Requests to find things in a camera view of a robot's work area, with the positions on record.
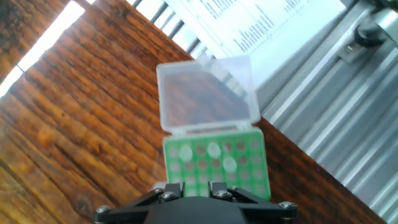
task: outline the green tip rack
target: green tip rack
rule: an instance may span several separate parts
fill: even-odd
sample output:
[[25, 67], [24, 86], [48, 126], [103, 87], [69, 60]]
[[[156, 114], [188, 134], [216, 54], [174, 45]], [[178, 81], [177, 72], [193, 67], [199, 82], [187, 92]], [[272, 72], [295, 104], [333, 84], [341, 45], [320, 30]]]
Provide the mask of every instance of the green tip rack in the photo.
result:
[[210, 181], [269, 200], [249, 57], [161, 64], [157, 79], [168, 182], [185, 182], [187, 197], [208, 197]]

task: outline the transparent hinged lid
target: transparent hinged lid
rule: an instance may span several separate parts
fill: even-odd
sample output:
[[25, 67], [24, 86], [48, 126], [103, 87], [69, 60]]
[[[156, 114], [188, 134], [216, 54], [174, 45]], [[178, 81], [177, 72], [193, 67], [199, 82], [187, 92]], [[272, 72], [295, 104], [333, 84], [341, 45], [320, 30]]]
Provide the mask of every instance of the transparent hinged lid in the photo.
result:
[[157, 67], [160, 122], [172, 134], [251, 126], [260, 118], [248, 56]]

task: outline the screw head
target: screw head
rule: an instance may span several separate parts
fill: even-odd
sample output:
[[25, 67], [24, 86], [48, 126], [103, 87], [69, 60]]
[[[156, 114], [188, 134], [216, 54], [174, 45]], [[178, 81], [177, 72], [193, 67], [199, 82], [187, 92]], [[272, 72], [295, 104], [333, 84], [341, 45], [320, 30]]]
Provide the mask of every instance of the screw head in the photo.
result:
[[109, 207], [109, 206], [107, 206], [107, 205], [103, 205], [103, 206], [101, 206], [101, 207], [98, 207], [97, 209], [96, 209], [96, 212], [97, 213], [104, 213], [104, 212], [108, 212], [108, 211], [110, 211], [111, 210], [111, 207]]
[[231, 195], [231, 193], [229, 193], [226, 190], [219, 190], [217, 192], [214, 192], [213, 195], [218, 198], [226, 198], [226, 197], [229, 197]]
[[281, 207], [281, 208], [293, 208], [293, 207], [296, 207], [296, 204], [294, 204], [292, 202], [281, 202], [281, 203], [279, 203], [279, 207]]
[[162, 198], [172, 198], [172, 197], [174, 197], [175, 196], [175, 193], [174, 192], [164, 192], [163, 194], [162, 194]]
[[163, 192], [164, 191], [164, 189], [154, 189], [155, 190], [155, 193], [161, 193], [161, 192]]

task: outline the paper document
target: paper document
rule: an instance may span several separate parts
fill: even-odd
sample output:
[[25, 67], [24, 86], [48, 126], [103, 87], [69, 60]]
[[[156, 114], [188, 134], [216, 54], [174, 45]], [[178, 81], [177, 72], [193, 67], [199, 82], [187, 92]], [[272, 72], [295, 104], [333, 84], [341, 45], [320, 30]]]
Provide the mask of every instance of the paper document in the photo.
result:
[[216, 58], [249, 54], [256, 88], [345, 10], [339, 0], [166, 2]]

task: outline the wood grain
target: wood grain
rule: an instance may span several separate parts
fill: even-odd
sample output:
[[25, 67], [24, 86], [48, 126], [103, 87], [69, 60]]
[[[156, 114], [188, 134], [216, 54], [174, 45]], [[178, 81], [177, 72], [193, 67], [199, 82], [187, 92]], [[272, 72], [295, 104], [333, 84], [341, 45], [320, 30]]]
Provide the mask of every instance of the wood grain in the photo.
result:
[[[25, 19], [0, 52], [3, 73], [67, 2], [11, 1]], [[155, 68], [191, 58], [124, 0], [77, 2], [85, 13], [0, 99], [1, 223], [90, 223], [96, 207], [166, 180]], [[384, 223], [267, 121], [257, 126], [274, 203], [297, 203], [302, 223]]]
[[0, 2], [0, 83], [50, 27], [68, 1], [48, 1], [53, 8], [43, 0]]

